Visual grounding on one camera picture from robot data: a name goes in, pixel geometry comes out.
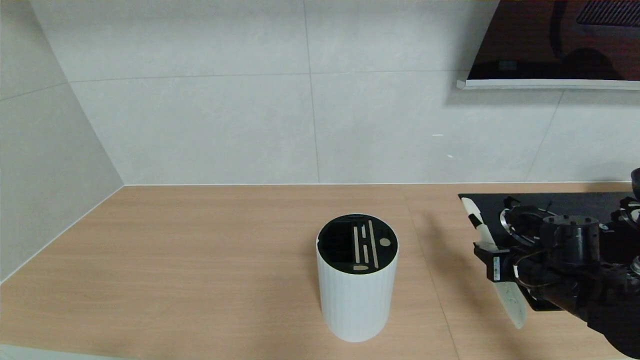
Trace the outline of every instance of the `wooden countertop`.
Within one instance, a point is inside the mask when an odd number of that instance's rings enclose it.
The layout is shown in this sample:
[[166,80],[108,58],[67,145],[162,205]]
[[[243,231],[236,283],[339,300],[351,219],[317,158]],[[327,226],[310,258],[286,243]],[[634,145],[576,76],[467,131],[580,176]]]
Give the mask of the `wooden countertop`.
[[[629,191],[610,184],[125,187],[2,285],[0,343],[149,360],[624,358],[563,312],[500,307],[461,192]],[[387,326],[325,326],[314,240],[352,212],[401,242]]]

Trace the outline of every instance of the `white knife block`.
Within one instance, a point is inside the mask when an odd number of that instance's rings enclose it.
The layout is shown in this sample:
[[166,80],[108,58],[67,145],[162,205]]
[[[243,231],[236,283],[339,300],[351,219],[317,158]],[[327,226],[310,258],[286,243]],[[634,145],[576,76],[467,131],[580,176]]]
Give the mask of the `white knife block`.
[[361,342],[387,323],[396,276],[395,232],[370,215],[327,223],[316,239],[324,321],[338,338]]

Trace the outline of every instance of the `wall tile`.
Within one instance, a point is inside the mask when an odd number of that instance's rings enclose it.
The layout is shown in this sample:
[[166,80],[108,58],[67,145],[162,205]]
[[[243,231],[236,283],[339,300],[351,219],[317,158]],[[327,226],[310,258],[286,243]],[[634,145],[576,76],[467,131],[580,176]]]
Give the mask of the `wall tile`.
[[125,184],[317,182],[308,75],[73,88]]
[[468,70],[497,3],[306,0],[311,70]]
[[33,0],[69,81],[308,72],[302,0]]
[[122,185],[69,85],[0,102],[6,277]]
[[2,0],[0,99],[65,83],[29,1]]
[[523,181],[561,91],[463,91],[458,75],[313,75],[321,182]]
[[567,90],[529,181],[630,181],[640,167],[640,92]]

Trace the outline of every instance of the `stove burner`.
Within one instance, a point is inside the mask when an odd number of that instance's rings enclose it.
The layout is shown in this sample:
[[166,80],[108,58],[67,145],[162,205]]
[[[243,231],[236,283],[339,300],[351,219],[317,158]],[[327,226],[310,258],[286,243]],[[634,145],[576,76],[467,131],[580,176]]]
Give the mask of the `stove burner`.
[[500,213],[500,224],[514,239],[526,246],[538,243],[543,219],[556,214],[536,206],[517,205]]

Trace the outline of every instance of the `cable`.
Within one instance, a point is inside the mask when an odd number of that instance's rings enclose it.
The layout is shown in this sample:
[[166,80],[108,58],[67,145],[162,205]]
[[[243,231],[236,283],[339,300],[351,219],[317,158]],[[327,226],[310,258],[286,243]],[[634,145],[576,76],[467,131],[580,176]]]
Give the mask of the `cable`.
[[536,252],[533,252],[531,254],[525,255],[525,256],[521,257],[520,259],[518,259],[518,261],[516,261],[515,264],[513,264],[513,274],[515,275],[516,282],[518,284],[524,286],[525,288],[542,288],[544,286],[549,286],[549,285],[555,284],[555,282],[546,282],[545,284],[532,285],[532,284],[529,284],[529,283],[521,280],[520,275],[518,274],[518,264],[520,264],[520,262],[523,259],[527,259],[527,258],[530,258],[531,256],[542,254],[543,252],[546,252],[546,251],[547,250],[545,249],[545,250],[540,250],[540,251],[536,251]]

